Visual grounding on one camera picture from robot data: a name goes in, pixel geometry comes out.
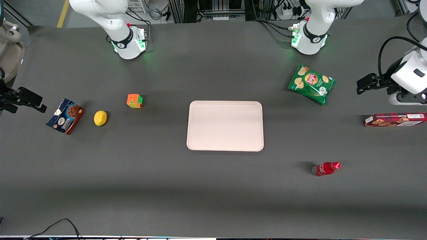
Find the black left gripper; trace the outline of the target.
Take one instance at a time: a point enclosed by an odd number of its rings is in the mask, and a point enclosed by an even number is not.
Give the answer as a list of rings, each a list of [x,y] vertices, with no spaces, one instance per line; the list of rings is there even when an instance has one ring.
[[[382,74],[381,76],[370,73],[366,77],[357,81],[357,95],[369,90],[379,90],[387,88],[387,94],[401,92],[401,87],[391,78],[392,74]]]

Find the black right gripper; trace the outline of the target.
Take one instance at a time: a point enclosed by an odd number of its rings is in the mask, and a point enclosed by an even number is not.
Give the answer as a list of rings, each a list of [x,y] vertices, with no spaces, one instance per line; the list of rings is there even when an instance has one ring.
[[[13,114],[15,114],[18,109],[15,105],[32,107],[41,113],[45,113],[47,110],[46,105],[42,104],[43,98],[24,87],[19,87],[17,90],[11,88],[1,90],[1,100],[4,102],[0,103],[0,110],[8,111]]]

